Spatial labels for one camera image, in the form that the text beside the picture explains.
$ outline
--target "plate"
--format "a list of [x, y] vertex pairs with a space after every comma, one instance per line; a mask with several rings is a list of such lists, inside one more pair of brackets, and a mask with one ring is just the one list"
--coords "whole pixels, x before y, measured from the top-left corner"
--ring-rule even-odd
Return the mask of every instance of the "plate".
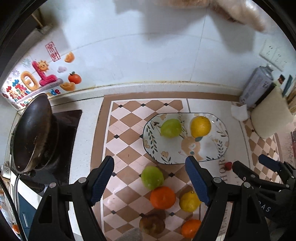
[[[191, 136], [193, 118], [204, 116], [211, 122], [211, 131], [204, 137]], [[169, 119], [178, 119], [182, 132], [174, 138], [160, 135], [161, 125]], [[143, 146], [146, 152], [161, 164], [183, 164], [188, 156], [197, 161], [216, 160], [224, 156], [229, 136], [224, 123], [210, 113], [162, 113], [149, 120], [143, 129]]]

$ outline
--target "silver bolt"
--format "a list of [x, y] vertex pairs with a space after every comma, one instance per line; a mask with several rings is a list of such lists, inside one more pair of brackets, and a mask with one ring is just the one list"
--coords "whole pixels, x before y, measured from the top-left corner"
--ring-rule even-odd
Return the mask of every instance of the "silver bolt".
[[54, 188], [56, 185], [57, 185], [56, 183], [51, 183], [51, 184], [49, 185], [49, 187], [50, 187], [50, 188]]
[[85, 183], [86, 182], [86, 178], [85, 177], [81, 177], [78, 179], [79, 183]]
[[246, 188], [250, 188], [250, 187], [251, 187], [251, 184], [249, 184], [249, 183], [244, 183], [244, 186], [245, 186]]
[[222, 180], [221, 180], [221, 178], [214, 177], [214, 182], [215, 183], [220, 183], [220, 182], [222, 182]]

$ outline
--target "red stamp sticker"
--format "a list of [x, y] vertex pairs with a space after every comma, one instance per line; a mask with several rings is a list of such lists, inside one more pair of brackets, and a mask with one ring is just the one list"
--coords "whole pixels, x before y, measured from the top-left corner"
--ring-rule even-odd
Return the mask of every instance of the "red stamp sticker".
[[45, 47], [53, 62], [61, 59], [61, 56], [59, 55], [59, 52], [57, 51], [57, 48], [55, 47], [53, 42], [48, 43], [47, 45], [45, 45]]

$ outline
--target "red strawberry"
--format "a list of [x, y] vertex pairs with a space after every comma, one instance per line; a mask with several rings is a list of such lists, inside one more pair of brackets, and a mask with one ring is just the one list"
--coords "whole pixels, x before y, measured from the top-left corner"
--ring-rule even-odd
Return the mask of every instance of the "red strawberry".
[[224, 169], [226, 171], [230, 171], [232, 169], [232, 162], [229, 161], [229, 162], [225, 163], [224, 166], [225, 166]]

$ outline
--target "cloud sticker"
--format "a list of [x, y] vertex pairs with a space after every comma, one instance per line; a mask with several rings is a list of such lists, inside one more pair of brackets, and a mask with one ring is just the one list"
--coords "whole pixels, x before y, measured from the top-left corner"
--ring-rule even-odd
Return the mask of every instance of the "cloud sticker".
[[67, 71], [67, 68], [64, 67], [64, 66], [60, 66], [60, 67], [57, 69], [57, 72], [58, 72], [58, 73], [63, 73], [63, 72], [65, 72], [65, 71]]

